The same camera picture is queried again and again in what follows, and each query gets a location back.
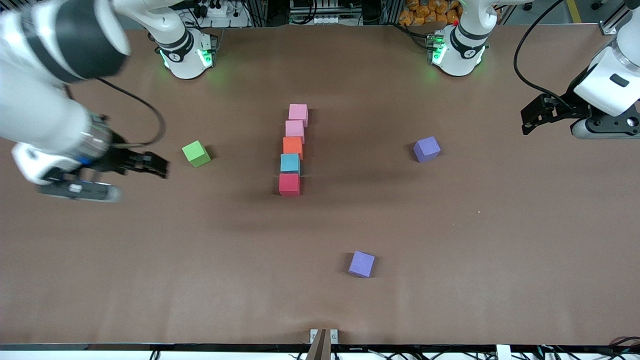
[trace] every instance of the blue cube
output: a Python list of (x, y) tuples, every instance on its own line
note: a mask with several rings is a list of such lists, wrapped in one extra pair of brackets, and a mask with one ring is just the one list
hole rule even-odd
[(283, 174), (300, 175), (300, 157), (298, 154), (281, 154), (280, 172)]
[(353, 259), (351, 260), (349, 272), (360, 277), (370, 277), (374, 259), (376, 259), (376, 257), (373, 255), (366, 254), (362, 251), (356, 251), (353, 254)]
[(413, 146), (413, 151), (415, 152), (418, 161), (423, 163), (425, 161), (435, 159), (435, 157), (440, 154), (440, 146), (438, 145), (436, 138), (432, 136), (430, 138), (418, 140), (418, 142)]

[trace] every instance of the purple cube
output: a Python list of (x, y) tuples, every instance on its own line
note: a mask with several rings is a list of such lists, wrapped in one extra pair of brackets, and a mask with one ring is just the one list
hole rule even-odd
[(353, 254), (353, 260), (351, 260), (351, 266), (349, 266), (349, 273), (362, 277), (370, 277), (373, 260), (375, 258), (373, 255), (356, 251)]
[(415, 152), (416, 157), (418, 157), (418, 161), (423, 163), (425, 161), (435, 159), (435, 157), (440, 154), (440, 146), (438, 145), (436, 138), (432, 136), (430, 138), (418, 140), (418, 142), (413, 146), (413, 151)]

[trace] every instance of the orange cube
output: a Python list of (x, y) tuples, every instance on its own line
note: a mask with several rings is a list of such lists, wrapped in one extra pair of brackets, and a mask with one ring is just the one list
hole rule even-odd
[(282, 153), (298, 154), (300, 160), (302, 160), (302, 137), (290, 136), (282, 138)]

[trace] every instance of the pink cube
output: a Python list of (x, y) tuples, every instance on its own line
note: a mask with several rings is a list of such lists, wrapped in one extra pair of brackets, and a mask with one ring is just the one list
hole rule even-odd
[(302, 120), (305, 127), (309, 125), (309, 110), (307, 104), (289, 105), (289, 120)]
[(305, 124), (302, 120), (287, 120), (285, 123), (285, 136), (288, 138), (300, 136), (305, 143)]

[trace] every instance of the pile of orange objects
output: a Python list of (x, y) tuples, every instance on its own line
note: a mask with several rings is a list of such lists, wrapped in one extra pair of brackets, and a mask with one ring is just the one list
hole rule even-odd
[(462, 16), (462, 4), (458, 0), (404, 0), (405, 9), (398, 17), (402, 26), (422, 25), (427, 22), (455, 24)]

